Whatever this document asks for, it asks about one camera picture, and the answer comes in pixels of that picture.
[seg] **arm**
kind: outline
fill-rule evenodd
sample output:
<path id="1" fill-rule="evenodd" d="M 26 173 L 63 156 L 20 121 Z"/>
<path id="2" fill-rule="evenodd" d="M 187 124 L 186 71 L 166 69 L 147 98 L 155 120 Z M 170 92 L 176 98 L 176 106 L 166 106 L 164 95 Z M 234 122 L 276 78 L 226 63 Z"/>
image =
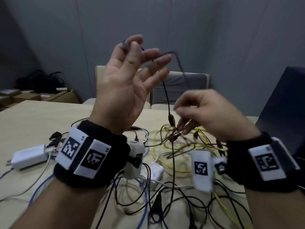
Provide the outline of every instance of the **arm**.
<path id="1" fill-rule="evenodd" d="M 142 51 L 142 41 L 141 35 L 135 35 L 125 41 L 130 47 L 128 52 L 122 43 L 114 48 L 98 87 L 89 121 L 113 134 L 121 135 L 132 126 L 147 94 L 169 73 L 165 66 L 171 56 L 160 57 L 158 49 Z M 137 72 L 143 63 L 151 60 L 154 62 Z M 11 228 L 90 228 L 104 193 L 105 188 L 72 188 L 55 178 Z"/>
<path id="2" fill-rule="evenodd" d="M 190 103 L 198 108 L 190 108 Z M 183 134 L 200 125 L 223 142 L 247 140 L 261 134 L 238 109 L 214 90 L 186 91 L 174 109 L 181 116 L 178 125 Z M 304 228 L 305 196 L 300 191 L 265 193 L 246 189 L 246 196 L 255 229 Z"/>

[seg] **light wood tabletop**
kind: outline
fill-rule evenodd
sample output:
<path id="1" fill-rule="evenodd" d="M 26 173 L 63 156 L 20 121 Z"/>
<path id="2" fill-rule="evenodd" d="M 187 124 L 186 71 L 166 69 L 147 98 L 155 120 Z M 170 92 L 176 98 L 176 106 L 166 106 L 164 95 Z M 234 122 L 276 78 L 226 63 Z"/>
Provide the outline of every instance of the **light wood tabletop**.
<path id="1" fill-rule="evenodd" d="M 5 111 L 0 112 L 0 126 L 1 126 L 1 137 L 0 137 L 0 173 L 4 173 L 10 168 L 6 166 L 6 161 L 12 158 L 14 152 L 23 150 L 29 147 L 37 146 L 40 144 L 48 144 L 49 137 L 56 131 L 63 133 L 67 132 L 71 128 L 71 124 L 79 119 L 89 117 L 93 106 L 92 105 L 81 105 L 81 104 L 67 104 L 67 103 L 54 103 L 54 102 L 42 102 L 42 101 L 24 101 L 16 106 L 9 108 Z M 178 122 L 179 117 L 173 112 L 172 113 Z M 145 128 L 149 131 L 149 145 L 153 144 L 153 138 L 155 133 L 158 132 L 162 125 L 168 124 L 167 119 L 168 112 L 164 110 L 152 110 L 144 109 L 139 118 L 134 123 L 134 126 Z M 134 139 L 134 132 L 124 133 L 128 139 Z M 137 131 L 139 139 L 144 139 L 145 134 L 142 131 Z M 214 142 L 215 138 L 207 134 L 208 138 Z M 157 142 L 160 141 L 159 135 L 156 137 Z M 166 149 L 164 146 L 155 147 L 155 153 L 159 154 L 164 152 Z M 150 153 L 144 157 L 144 162 L 149 163 L 153 161 Z M 189 154 L 179 156 L 175 159 L 176 169 L 191 170 L 191 158 Z M 0 202 L 0 225 L 1 228 L 8 228 L 25 209 L 27 208 L 28 201 L 30 200 L 36 187 L 45 180 L 50 174 L 55 162 L 51 161 L 46 172 L 40 178 L 40 180 L 31 188 L 28 192 L 22 196 L 11 198 Z M 30 168 L 23 169 L 21 171 L 15 171 L 8 173 L 5 177 L 0 180 L 0 199 L 11 195 L 22 192 L 27 189 L 43 171 L 45 163 L 34 165 Z M 165 172 L 162 178 L 162 182 L 172 181 L 172 170 L 165 168 Z M 239 186 L 235 182 L 229 179 L 222 180 L 228 187 L 236 191 L 243 191 L 243 187 Z M 180 174 L 176 173 L 176 184 L 177 185 L 191 185 L 192 177 L 191 174 Z M 119 188 L 118 196 L 120 202 L 129 203 L 135 199 L 140 192 L 139 185 L 136 181 L 129 181 L 127 184 L 125 181 L 121 181 L 124 186 Z M 219 188 L 215 191 L 218 194 L 224 192 Z M 195 196 L 200 198 L 206 205 L 210 200 L 210 193 L 204 193 L 197 190 L 185 190 L 188 196 Z M 248 208 L 246 197 L 244 194 L 233 194 L 231 196 L 241 202 L 246 208 Z M 162 194 L 163 207 L 170 200 L 170 192 Z M 103 210 L 104 202 L 100 204 L 96 213 L 92 228 L 95 225 Z M 106 213 L 101 222 L 100 228 L 136 228 L 143 211 L 133 216 L 127 216 L 124 214 L 124 210 L 137 210 L 144 204 L 144 198 L 141 198 L 138 204 L 134 204 L 130 207 L 124 208 L 117 206 L 112 194 L 110 202 L 108 204 Z M 229 200 L 223 200 L 223 204 L 234 214 L 233 208 L 230 205 Z M 241 207 L 236 206 L 242 222 L 244 225 L 252 227 L 249 218 Z M 222 211 L 219 204 L 215 201 L 211 207 L 213 217 L 225 228 L 238 228 Z M 172 204 L 171 210 L 168 216 L 165 218 L 167 225 L 170 228 L 188 228 L 189 226 L 189 208 L 185 200 L 178 200 Z M 200 226 L 199 222 L 203 222 L 205 217 L 204 210 L 195 210 L 195 219 L 198 220 L 197 226 Z M 147 228 L 147 220 L 144 221 L 142 228 Z M 207 224 L 204 228 L 214 228 L 210 220 L 207 220 Z"/>

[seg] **forearm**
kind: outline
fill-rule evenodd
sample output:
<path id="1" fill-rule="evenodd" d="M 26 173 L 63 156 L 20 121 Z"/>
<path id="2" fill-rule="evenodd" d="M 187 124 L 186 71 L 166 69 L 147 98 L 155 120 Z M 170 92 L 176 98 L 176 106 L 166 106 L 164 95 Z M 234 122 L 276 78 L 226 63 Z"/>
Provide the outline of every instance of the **forearm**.
<path id="1" fill-rule="evenodd" d="M 56 178 L 11 229 L 90 228 L 105 188 L 71 188 Z"/>
<path id="2" fill-rule="evenodd" d="M 305 225 L 305 196 L 301 191 L 266 193 L 246 189 L 255 229 L 298 229 Z"/>

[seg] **hand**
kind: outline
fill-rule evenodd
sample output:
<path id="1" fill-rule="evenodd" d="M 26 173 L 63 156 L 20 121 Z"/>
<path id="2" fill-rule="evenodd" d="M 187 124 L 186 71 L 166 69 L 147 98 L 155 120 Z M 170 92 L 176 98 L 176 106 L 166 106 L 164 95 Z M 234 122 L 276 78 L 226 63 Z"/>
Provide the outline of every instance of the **hand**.
<path id="1" fill-rule="evenodd" d="M 142 42 L 141 35 L 129 37 L 125 41 L 129 52 L 122 43 L 118 44 L 98 84 L 89 120 L 114 134 L 120 135 L 132 126 L 142 112 L 147 94 L 169 73 L 165 66 L 170 63 L 171 55 L 159 57 L 158 49 L 142 51 Z M 142 64 L 151 60 L 154 62 L 138 72 Z"/>
<path id="2" fill-rule="evenodd" d="M 178 130 L 182 134 L 200 125 L 223 142 L 251 139 L 261 134 L 233 104 L 212 89 L 186 91 L 176 101 L 174 110 L 181 116 Z"/>

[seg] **blue cable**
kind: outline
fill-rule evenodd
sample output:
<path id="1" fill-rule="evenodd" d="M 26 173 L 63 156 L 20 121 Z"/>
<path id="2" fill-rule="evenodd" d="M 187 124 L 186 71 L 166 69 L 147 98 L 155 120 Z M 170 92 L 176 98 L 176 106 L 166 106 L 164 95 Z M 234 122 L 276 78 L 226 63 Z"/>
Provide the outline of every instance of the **blue cable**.
<path id="1" fill-rule="evenodd" d="M 44 181 L 37 187 L 37 189 L 34 191 L 32 197 L 31 197 L 31 199 L 30 199 L 29 204 L 28 204 L 27 207 L 29 207 L 29 206 L 32 204 L 32 202 L 33 202 L 33 200 L 34 200 L 34 198 L 35 198 L 35 195 L 37 194 L 38 190 L 39 190 L 39 189 L 40 189 L 49 179 L 51 179 L 53 176 L 54 176 L 54 175 L 51 174 L 49 177 L 47 177 L 46 180 L 44 180 Z"/>
<path id="2" fill-rule="evenodd" d="M 140 187 L 141 187 L 142 189 L 144 189 L 144 186 L 143 186 L 142 182 L 141 182 L 139 179 L 136 179 L 136 180 L 139 182 Z M 147 200 L 147 193 L 144 192 L 144 195 L 145 195 L 145 204 L 146 204 L 146 205 L 145 205 L 145 209 L 144 209 L 143 216 L 142 216 L 142 218 L 141 218 L 141 220 L 140 220 L 140 222 L 139 222 L 139 225 L 137 226 L 136 229 L 140 229 L 140 227 L 142 226 L 143 221 L 144 221 L 144 219 L 145 219 L 146 213 L 147 213 L 147 203 L 148 203 L 148 200 Z"/>
<path id="3" fill-rule="evenodd" d="M 1 175 L 0 179 L 2 179 L 5 175 L 7 175 L 7 174 L 8 174 L 9 172 L 11 172 L 13 169 L 14 169 L 14 168 L 12 167 L 10 170 L 4 172 L 4 173 Z"/>

